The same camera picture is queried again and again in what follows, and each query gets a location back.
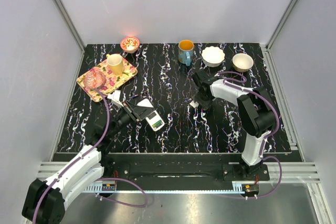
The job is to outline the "white remote control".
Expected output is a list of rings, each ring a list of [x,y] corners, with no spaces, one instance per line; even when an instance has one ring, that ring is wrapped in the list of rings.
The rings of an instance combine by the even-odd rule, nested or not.
[[[158,114],[157,110],[150,114],[147,118],[145,118],[148,125],[151,127],[153,131],[158,131],[164,126],[164,121]]]

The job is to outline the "white battery cover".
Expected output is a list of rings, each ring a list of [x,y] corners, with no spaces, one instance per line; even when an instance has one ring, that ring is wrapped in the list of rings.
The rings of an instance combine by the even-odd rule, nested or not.
[[[197,108],[199,106],[199,103],[192,100],[190,102],[190,106],[192,106],[193,108]]]

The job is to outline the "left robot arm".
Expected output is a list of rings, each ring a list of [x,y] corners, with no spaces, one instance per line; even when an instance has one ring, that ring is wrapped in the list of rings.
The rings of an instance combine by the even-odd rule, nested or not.
[[[62,169],[45,180],[35,179],[28,188],[22,216],[32,223],[60,223],[70,204],[96,180],[112,177],[114,168],[108,157],[112,149],[109,136],[131,122],[150,121],[157,112],[149,101],[137,104],[126,101],[115,117],[108,116],[104,128],[94,135],[81,151]]]

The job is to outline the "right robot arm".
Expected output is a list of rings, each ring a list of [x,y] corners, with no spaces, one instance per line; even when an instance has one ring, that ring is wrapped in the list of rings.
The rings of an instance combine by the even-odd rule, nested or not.
[[[239,165],[234,169],[241,178],[250,180],[263,163],[263,151],[268,137],[279,127],[279,116],[265,87],[243,87],[247,78],[238,72],[223,71],[213,77],[205,71],[192,75],[197,93],[192,102],[207,110],[215,99],[222,99],[238,107],[242,128],[246,132],[245,147]]]

